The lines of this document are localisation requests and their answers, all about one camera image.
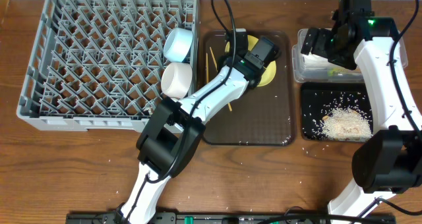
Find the white paper napkin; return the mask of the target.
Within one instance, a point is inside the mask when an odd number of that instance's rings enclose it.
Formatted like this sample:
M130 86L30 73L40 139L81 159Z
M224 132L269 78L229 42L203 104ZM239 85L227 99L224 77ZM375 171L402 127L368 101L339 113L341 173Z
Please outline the white paper napkin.
M328 62L328 59L324 57L313 55L310 53L309 55L302 54L303 63L306 67L332 67L333 64Z

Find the wooden chopstick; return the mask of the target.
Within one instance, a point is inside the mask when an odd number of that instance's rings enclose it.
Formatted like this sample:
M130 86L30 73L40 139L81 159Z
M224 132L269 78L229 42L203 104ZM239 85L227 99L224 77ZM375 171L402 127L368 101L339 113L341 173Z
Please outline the wooden chopstick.
M209 64L208 64L208 53L206 53L206 83L209 83Z
M218 64L217 64L217 61L216 61L216 58L215 58L215 55L214 55L213 49L212 49L211 47L209 47L209 49L210 49L210 53L211 53L212 60L213 60L213 63L214 63L214 67L215 67L215 69L216 69L216 73L218 74L218 73L219 73L219 70L218 70ZM228 104L227 104L227 106L228 106L228 108L229 108L229 111L230 111L230 112L232 112L232 111L233 111L233 109L232 109L231 104L230 104L230 103L228 103Z

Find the green snack wrapper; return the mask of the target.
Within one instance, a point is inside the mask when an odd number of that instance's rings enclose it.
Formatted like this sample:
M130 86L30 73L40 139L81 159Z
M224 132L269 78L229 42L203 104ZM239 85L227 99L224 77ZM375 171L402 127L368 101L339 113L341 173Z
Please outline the green snack wrapper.
M327 72L329 77L336 78L357 78L362 77L360 70L347 70L347 69L331 69Z

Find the yellow plate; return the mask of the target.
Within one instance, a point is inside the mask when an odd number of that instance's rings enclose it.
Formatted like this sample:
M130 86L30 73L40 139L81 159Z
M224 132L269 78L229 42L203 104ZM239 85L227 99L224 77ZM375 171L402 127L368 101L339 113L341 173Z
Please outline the yellow plate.
M241 82L248 88L261 87L269 84L276 75L276 60L272 61L269 65L264 66L260 62L260 68L254 68L250 65L242 65L236 63L233 67L226 65L228 59L227 49L225 48L225 63L222 69L227 72L226 81Z

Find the light blue bowl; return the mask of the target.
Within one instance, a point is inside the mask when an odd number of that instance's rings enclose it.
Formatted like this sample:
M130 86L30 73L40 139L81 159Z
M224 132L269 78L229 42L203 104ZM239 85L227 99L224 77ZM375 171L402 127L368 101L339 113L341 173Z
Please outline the light blue bowl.
M171 62L181 63L190 51L192 42L192 31L174 28L167 36L164 45L164 57Z

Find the white pink bowl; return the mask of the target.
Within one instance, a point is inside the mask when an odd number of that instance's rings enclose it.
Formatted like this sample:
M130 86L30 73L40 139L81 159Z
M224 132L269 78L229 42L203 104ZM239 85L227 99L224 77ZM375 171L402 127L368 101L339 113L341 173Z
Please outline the white pink bowl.
M192 80L193 70L190 64L170 63L162 75L162 92L167 97L181 99L187 95Z

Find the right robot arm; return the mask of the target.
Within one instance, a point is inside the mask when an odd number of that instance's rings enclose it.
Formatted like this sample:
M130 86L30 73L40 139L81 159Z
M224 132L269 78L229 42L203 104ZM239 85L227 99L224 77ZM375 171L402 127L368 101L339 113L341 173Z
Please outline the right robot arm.
M368 223L381 203L421 186L421 112L402 66L404 34L393 18L377 17L371 0L339 0L331 29L310 28L301 52L363 75L373 136L353 155L353 178L328 203L327 223Z

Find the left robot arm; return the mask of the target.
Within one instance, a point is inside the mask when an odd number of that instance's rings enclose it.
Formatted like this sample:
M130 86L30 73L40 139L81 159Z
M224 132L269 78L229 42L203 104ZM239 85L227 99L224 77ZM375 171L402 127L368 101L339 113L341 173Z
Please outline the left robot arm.
M189 97L166 97L139 139L138 177L129 199L119 206L114 223L148 223L166 184L192 159L207 122L225 105L259 85L269 63L264 36L253 47L235 40L225 65L209 83Z

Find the clear plastic bin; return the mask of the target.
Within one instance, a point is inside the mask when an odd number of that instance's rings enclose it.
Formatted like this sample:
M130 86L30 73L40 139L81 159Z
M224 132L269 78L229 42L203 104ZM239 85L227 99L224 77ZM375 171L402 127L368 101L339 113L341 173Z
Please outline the clear plastic bin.
M366 74L370 71L365 69L361 71L362 77L357 78L336 78L329 77L327 72L331 69L346 69L341 66L333 64L332 67L306 67L303 63L303 57L301 48L307 34L307 29L302 29L298 32L298 44L292 48L293 53L293 72L297 82L333 82L333 83L363 83ZM394 40L388 37L377 37L369 43L361 43L358 45L359 49L363 49L366 45L372 45L371 52L368 56L364 56L364 59L369 59L370 62L376 63L379 59L389 60L389 56L393 55L394 59L397 60L396 64L402 68L408 66L407 52L403 39L401 39L395 47L395 50L391 50Z

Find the dark brown serving tray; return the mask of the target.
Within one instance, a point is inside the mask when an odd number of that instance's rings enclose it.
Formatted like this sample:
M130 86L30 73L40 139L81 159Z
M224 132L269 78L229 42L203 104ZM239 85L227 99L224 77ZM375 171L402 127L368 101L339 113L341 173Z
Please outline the dark brown serving tray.
M288 146L295 140L295 100L288 36L279 30L249 30L265 36L281 51L274 79L246 91L206 124L203 140L211 145Z

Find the grey dish rack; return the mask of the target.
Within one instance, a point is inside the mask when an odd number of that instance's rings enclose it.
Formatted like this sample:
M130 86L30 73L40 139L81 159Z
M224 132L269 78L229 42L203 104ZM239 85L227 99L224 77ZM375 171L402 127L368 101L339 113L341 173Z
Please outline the grey dish rack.
M141 132L164 98L174 28L197 38L199 0L45 0L17 117L38 130Z

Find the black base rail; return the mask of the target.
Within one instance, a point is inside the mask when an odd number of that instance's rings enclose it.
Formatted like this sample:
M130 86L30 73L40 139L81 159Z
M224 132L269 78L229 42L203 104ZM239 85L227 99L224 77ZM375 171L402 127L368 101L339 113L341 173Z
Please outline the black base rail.
M147 222L148 224L255 224L267 219L275 218L276 215L202 215L193 213L156 213L155 216ZM377 223L396 223L393 215L370 215L367 216L371 221ZM123 223L116 221L115 212L107 213L68 213L65 219L66 224L112 224ZM327 219L293 219L286 221L275 221L273 223L358 223L349 221L330 221Z

